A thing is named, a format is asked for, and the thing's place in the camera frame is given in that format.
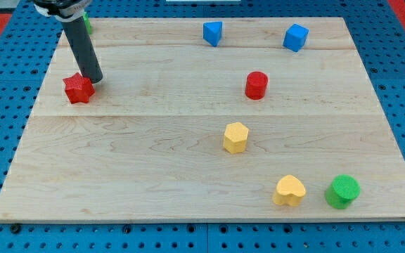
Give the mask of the green block behind arm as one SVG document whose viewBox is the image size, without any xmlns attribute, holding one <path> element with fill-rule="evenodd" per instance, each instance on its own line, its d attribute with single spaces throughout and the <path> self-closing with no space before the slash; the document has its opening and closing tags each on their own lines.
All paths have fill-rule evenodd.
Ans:
<svg viewBox="0 0 405 253">
<path fill-rule="evenodd" d="M 84 20 L 84 24 L 85 24 L 87 32 L 89 34 L 92 34 L 92 26 L 91 26 L 91 23 L 90 23 L 90 20 L 89 20 L 89 15 L 88 15 L 88 13 L 86 11 L 84 12 L 83 20 Z"/>
</svg>

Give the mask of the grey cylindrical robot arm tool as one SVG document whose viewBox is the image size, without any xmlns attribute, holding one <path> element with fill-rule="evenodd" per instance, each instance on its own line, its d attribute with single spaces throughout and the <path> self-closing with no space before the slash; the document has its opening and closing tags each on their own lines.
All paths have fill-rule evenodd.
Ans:
<svg viewBox="0 0 405 253">
<path fill-rule="evenodd" d="M 36 10 L 46 16 L 54 17 L 63 31 L 73 52 L 80 73 L 90 79 L 92 84 L 103 79 L 94 46 L 84 21 L 84 11 L 92 0 L 34 0 Z"/>
</svg>

